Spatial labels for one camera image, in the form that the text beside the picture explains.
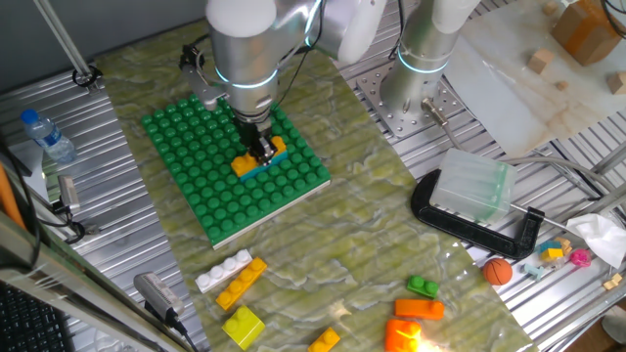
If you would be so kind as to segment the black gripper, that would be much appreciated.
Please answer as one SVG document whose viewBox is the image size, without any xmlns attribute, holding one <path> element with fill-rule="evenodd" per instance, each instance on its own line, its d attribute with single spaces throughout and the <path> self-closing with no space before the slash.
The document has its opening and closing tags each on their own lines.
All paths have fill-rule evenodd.
<svg viewBox="0 0 626 352">
<path fill-rule="evenodd" d="M 277 152 L 271 142 L 272 122 L 270 111 L 246 114 L 236 111 L 236 125 L 243 143 L 248 143 L 248 152 L 261 165 L 267 165 Z"/>
</svg>

